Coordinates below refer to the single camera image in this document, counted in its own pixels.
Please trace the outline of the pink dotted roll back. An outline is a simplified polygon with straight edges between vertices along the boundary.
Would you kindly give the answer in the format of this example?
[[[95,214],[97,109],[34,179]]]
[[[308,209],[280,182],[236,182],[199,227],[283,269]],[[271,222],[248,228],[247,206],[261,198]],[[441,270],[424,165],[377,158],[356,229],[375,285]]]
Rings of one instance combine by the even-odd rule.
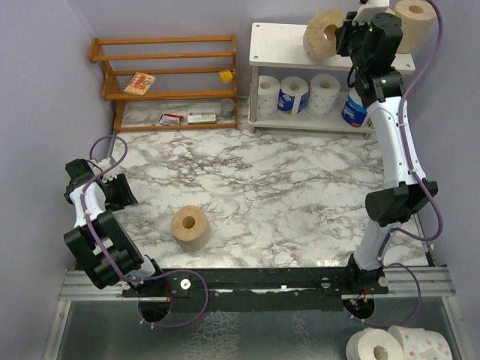
[[[327,116],[341,90],[339,81],[328,74],[320,73],[310,81],[310,92],[305,109],[312,116]]]

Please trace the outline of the pink dotted roll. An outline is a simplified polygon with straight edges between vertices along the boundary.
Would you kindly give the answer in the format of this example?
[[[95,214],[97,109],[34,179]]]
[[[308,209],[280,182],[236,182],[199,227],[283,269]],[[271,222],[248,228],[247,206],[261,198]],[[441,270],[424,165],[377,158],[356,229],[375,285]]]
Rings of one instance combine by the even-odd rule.
[[[305,109],[312,116],[327,116],[341,90],[339,81],[328,74],[320,73],[310,81],[310,92]]]
[[[257,112],[260,116],[270,116],[278,109],[280,82],[273,76],[259,77]]]

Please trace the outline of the blue Tempo roll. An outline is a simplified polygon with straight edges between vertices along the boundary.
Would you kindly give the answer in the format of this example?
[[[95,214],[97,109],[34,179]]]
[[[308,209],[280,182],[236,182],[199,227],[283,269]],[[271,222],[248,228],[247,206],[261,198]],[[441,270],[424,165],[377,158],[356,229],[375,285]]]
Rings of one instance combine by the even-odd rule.
[[[368,123],[368,112],[355,88],[351,88],[343,105],[342,119],[354,128],[361,128]]]

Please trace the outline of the pink dotted roll front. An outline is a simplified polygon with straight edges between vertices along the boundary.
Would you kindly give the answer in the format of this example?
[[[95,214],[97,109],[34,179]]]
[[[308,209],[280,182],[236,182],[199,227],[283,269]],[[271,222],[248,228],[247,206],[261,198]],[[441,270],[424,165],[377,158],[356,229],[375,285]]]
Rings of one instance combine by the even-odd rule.
[[[259,77],[257,112],[260,116],[270,116],[278,109],[280,82],[273,76]]]

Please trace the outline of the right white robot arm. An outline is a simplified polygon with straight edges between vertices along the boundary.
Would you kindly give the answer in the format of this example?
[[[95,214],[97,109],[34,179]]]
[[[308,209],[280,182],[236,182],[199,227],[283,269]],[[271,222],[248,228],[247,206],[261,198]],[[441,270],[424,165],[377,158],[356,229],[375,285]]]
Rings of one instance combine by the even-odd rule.
[[[384,188],[365,198],[367,230],[344,275],[352,293],[362,293],[380,277],[391,233],[438,192],[437,183],[428,181],[416,156],[403,98],[404,78],[393,66],[403,37],[401,19],[384,10],[370,10],[365,21],[361,15],[356,11],[346,15],[335,32],[336,51],[352,62],[353,87],[378,138]]]

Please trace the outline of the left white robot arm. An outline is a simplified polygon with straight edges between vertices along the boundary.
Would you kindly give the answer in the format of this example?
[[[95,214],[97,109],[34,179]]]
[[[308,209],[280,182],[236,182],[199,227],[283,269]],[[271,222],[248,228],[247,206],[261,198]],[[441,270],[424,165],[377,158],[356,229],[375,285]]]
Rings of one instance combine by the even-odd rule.
[[[74,206],[76,221],[64,242],[91,282],[103,289],[124,280],[150,296],[161,294],[166,278],[160,267],[141,254],[114,215],[137,204],[125,174],[96,178],[101,168],[84,159],[65,169],[70,181],[64,197]]]

